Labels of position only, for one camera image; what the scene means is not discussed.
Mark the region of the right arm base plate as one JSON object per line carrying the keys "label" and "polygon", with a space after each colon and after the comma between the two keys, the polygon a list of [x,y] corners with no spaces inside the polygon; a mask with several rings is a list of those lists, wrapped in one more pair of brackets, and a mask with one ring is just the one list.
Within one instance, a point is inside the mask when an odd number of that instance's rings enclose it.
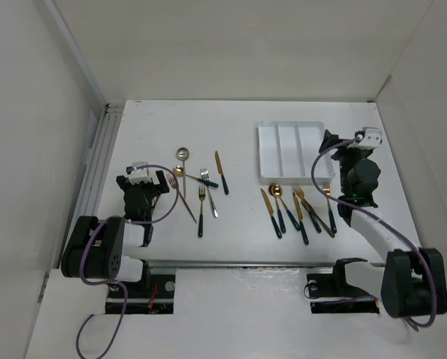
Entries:
{"label": "right arm base plate", "polygon": [[331,273],[310,273],[303,293],[312,314],[379,314],[378,300],[362,289],[337,284]]}

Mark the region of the rose gold knife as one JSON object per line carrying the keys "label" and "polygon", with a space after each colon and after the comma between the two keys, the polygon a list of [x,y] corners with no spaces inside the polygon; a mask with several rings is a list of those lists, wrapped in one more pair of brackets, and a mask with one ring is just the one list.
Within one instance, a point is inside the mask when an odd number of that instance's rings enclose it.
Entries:
{"label": "rose gold knife", "polygon": [[313,207],[310,205],[310,203],[307,200],[303,199],[303,201],[306,204],[306,206],[308,207],[310,213],[313,214],[314,217],[316,218],[316,220],[320,222],[321,226],[326,230],[326,232],[332,238],[334,238],[335,237],[335,233],[331,230],[331,228],[324,223],[324,221],[319,217],[319,215],[315,212],[315,210],[313,209]]}

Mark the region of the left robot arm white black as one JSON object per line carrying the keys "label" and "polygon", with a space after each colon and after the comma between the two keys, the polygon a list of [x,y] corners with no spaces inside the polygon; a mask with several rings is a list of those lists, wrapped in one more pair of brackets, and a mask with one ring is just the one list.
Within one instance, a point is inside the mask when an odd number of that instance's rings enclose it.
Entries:
{"label": "left robot arm white black", "polygon": [[[150,168],[155,169],[156,181],[149,174]],[[79,277],[87,283],[126,282],[127,290],[137,297],[151,290],[152,279],[144,273],[144,262],[124,255],[123,249],[148,246],[153,225],[169,215],[153,218],[155,202],[170,192],[166,171],[160,165],[142,164],[116,177],[117,186],[123,192],[124,215],[106,219],[93,215],[78,218],[61,257],[64,277]]]}

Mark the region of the rose gold fork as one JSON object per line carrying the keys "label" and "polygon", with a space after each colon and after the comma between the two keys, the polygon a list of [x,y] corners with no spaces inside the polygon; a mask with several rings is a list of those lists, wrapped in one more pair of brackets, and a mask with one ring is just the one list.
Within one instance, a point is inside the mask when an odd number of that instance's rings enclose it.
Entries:
{"label": "rose gold fork", "polygon": [[323,227],[321,226],[320,222],[317,221],[316,218],[314,217],[314,215],[310,213],[310,211],[309,211],[309,209],[308,209],[308,207],[306,206],[305,203],[304,203],[304,205],[305,205],[306,209],[308,210],[308,212],[309,212],[309,214],[310,214],[310,217],[312,218],[313,222],[314,222],[315,224],[317,224],[317,228],[319,228],[320,230],[323,229]]}
{"label": "rose gold fork", "polygon": [[174,175],[172,175],[172,174],[168,174],[168,175],[167,175],[167,179],[168,179],[168,182],[170,183],[170,186],[171,186],[174,190],[176,190],[176,193],[178,194],[179,199],[180,199],[181,202],[183,203],[183,206],[186,208],[186,210],[188,211],[188,214],[191,216],[192,220],[193,220],[194,223],[196,224],[196,223],[197,223],[197,219],[196,219],[194,213],[192,212],[190,206],[188,205],[188,202],[187,202],[186,199],[184,198],[182,192],[180,191],[180,189],[179,189],[179,183],[178,183],[178,181],[176,180],[176,177],[175,177]]}

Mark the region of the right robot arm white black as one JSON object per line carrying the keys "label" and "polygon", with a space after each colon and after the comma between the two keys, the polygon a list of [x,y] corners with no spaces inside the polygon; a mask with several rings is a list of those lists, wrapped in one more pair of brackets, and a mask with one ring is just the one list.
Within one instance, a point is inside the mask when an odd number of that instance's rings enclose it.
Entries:
{"label": "right robot arm white black", "polygon": [[330,285],[341,295],[360,289],[381,300],[392,318],[427,328],[436,316],[447,313],[443,256],[435,248],[413,244],[378,212],[373,193],[381,170],[369,157],[381,143],[378,128],[365,127],[351,139],[324,132],[318,157],[329,154],[339,163],[342,194],[335,200],[339,216],[384,261],[376,267],[360,258],[338,260]]}

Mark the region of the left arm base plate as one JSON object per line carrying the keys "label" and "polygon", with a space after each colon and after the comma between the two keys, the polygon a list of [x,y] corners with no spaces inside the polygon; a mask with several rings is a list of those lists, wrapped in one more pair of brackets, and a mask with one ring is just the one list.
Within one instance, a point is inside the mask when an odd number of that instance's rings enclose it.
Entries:
{"label": "left arm base plate", "polygon": [[176,270],[145,267],[138,282],[125,282],[125,314],[170,315],[174,311]]}

